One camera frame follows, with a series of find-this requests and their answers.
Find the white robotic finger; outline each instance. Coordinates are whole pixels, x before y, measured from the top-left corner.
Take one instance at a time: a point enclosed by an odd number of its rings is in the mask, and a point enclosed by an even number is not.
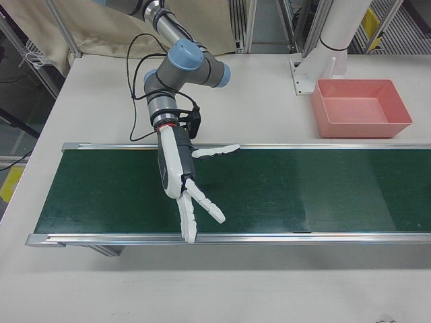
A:
[[[187,191],[184,191],[181,197],[176,199],[176,202],[180,211],[181,237],[184,238],[186,242],[192,244],[195,242],[197,229],[191,196]]]
[[[217,205],[206,198],[205,194],[199,190],[191,179],[186,180],[187,192],[199,203],[218,223],[225,222],[226,218]]]
[[[214,155],[226,155],[240,149],[240,145],[229,145],[217,148],[198,149],[192,152],[193,158],[211,157]]]

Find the black cable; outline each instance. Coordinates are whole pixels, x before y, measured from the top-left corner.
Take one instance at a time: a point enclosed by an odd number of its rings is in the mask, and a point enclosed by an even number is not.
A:
[[[11,84],[11,83],[17,83],[17,82],[21,81],[22,79],[25,79],[27,76],[29,76],[30,72],[31,72],[31,71],[28,71],[25,75],[22,75],[22,76],[18,77],[17,79],[14,79],[14,80],[0,81],[0,84],[6,84],[6,83],[8,83],[8,84]]]
[[[12,168],[14,165],[18,164],[20,161],[22,161],[24,158],[28,157],[31,153],[33,152],[33,150],[30,150],[29,152],[27,152],[27,154],[25,154],[24,156],[22,156],[21,158],[19,158],[19,160],[13,162],[12,164],[10,164],[9,166],[6,166],[4,168],[0,169],[0,172],[2,172],[3,170],[8,170],[10,168]]]
[[[169,17],[169,13],[173,15],[173,13],[171,12],[167,12],[165,15],[163,15],[171,24],[173,24],[174,26],[176,26],[183,34],[184,36],[186,36],[186,38],[188,38],[191,42],[195,42],[193,40],[193,37],[189,34],[189,32],[182,27],[178,22],[176,22],[175,20],[173,20],[171,17]]]
[[[135,73],[134,73],[134,75],[133,75],[133,85],[132,85],[132,89],[133,89],[132,96],[133,96],[133,98],[135,98],[135,97],[136,97],[136,93],[135,93],[135,91],[136,91],[137,72],[139,71],[139,68],[141,67],[141,65],[142,65],[142,63],[144,62],[144,60],[146,60],[146,59],[148,59],[148,58],[150,58],[150,57],[165,57],[165,56],[166,56],[166,54],[160,54],[160,53],[156,52],[156,53],[154,53],[154,54],[148,54],[147,56],[143,57],[143,58],[139,61],[139,63],[138,63],[138,64],[137,64],[137,66],[136,66]]]
[[[132,127],[132,130],[131,130],[130,135],[129,135],[129,140],[130,141],[138,141],[138,140],[141,140],[142,138],[145,138],[146,136],[150,135],[150,134],[148,134],[148,135],[145,135],[145,136],[143,136],[141,138],[138,138],[138,139],[133,139],[132,138],[133,132],[135,131],[135,127],[136,127],[137,112],[136,112],[136,102],[135,102],[135,99],[133,98],[134,97],[134,90],[132,89],[132,85],[130,84],[129,57],[130,57],[130,52],[131,52],[133,44],[141,36],[150,36],[150,37],[154,38],[154,40],[159,44],[160,48],[165,53],[167,53],[167,51],[166,51],[166,49],[164,49],[162,43],[154,35],[148,34],[147,32],[144,32],[144,33],[139,34],[136,37],[134,37],[134,39],[132,39],[132,41],[131,41],[131,43],[129,45],[129,49],[127,50],[127,57],[126,57],[127,84],[129,85],[130,95],[131,95],[132,103],[133,103],[133,109],[134,109],[134,112],[135,112],[135,118],[134,118],[134,121],[133,121],[133,127]]]
[[[130,82],[130,72],[129,72],[129,57],[130,57],[131,48],[132,48],[134,42],[140,36],[151,36],[151,37],[153,37],[156,40],[156,42],[159,44],[160,48],[165,52],[165,54],[162,54],[162,53],[153,53],[153,54],[148,54],[148,55],[144,56],[139,61],[138,65],[135,68],[135,72],[133,74],[133,83],[131,84],[131,82]],[[153,94],[169,94],[169,92],[174,92],[174,93],[179,94],[180,96],[183,96],[183,97],[187,98],[188,100],[190,100],[194,108],[199,108],[197,106],[197,104],[196,104],[196,101],[194,101],[194,99],[192,99],[190,96],[186,95],[185,93],[182,93],[182,92],[178,91],[177,89],[173,89],[171,87],[168,87],[167,85],[163,84],[163,82],[161,82],[160,80],[159,80],[160,83],[163,86],[165,86],[165,88],[163,88],[163,89],[157,89],[157,90],[148,92],[148,93],[146,93],[143,96],[140,96],[138,98],[136,97],[136,93],[135,93],[135,90],[136,90],[136,79],[137,79],[137,74],[138,74],[139,68],[141,67],[141,65],[143,64],[143,62],[146,59],[150,58],[150,57],[165,57],[166,55],[167,55],[167,52],[163,48],[163,46],[160,43],[160,41],[155,36],[153,36],[152,34],[148,34],[148,33],[139,34],[136,37],[134,37],[134,39],[132,39],[132,41],[131,41],[131,43],[129,45],[129,49],[127,50],[127,57],[126,57],[127,84],[129,86],[129,91],[130,91],[130,94],[131,94],[131,99],[132,99],[132,103],[133,103],[133,111],[134,111],[133,126],[132,126],[132,130],[130,132],[130,135],[129,135],[129,140],[132,141],[132,142],[139,141],[141,139],[144,139],[144,138],[146,138],[146,137],[148,137],[148,136],[153,135],[154,133],[156,133],[156,131],[153,131],[153,132],[148,133],[148,134],[146,134],[146,135],[144,135],[142,137],[133,138],[133,133],[134,133],[135,128],[136,128],[136,120],[137,120],[137,110],[136,110],[136,101],[137,100],[142,100],[142,99],[144,99],[144,98],[146,98],[146,97],[148,97],[150,95],[153,95]],[[191,113],[191,111],[187,112],[186,110],[181,110],[181,113]]]

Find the pink plastic bin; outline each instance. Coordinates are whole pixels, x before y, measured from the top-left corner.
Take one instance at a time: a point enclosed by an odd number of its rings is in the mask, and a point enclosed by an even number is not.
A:
[[[412,123],[389,79],[319,79],[312,107],[327,138],[392,138]]]

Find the white tabletop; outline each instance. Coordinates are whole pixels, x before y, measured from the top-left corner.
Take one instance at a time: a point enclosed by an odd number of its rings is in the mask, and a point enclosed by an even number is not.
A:
[[[381,142],[320,139],[310,98],[294,95],[289,58],[224,56],[226,88],[184,87],[202,109],[195,142]],[[158,64],[146,63],[140,78]],[[431,143],[431,56],[349,57],[346,77],[394,81],[413,124],[382,142]],[[1,322],[429,321],[430,246],[146,246],[117,258],[25,247],[62,144],[126,143],[129,96],[124,59],[75,61],[0,224]],[[144,102],[138,110],[143,135]]]

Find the yellow sign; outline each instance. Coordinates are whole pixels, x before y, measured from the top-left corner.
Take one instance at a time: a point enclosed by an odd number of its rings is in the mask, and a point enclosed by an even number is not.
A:
[[[376,29],[378,28],[378,25],[380,25],[380,20],[375,14],[375,12],[368,8],[368,10],[365,13],[364,19],[362,19],[362,27],[365,29],[365,33],[367,34],[368,38],[371,38]],[[381,40],[381,37],[376,38],[376,40],[372,43],[371,49],[375,49],[377,45],[379,44]]]
[[[24,168],[25,167],[20,167],[20,166],[12,167],[5,179],[5,182],[1,186],[0,197],[6,203],[9,203],[11,201],[13,192],[15,191],[15,188],[18,185],[18,182],[20,181]]]

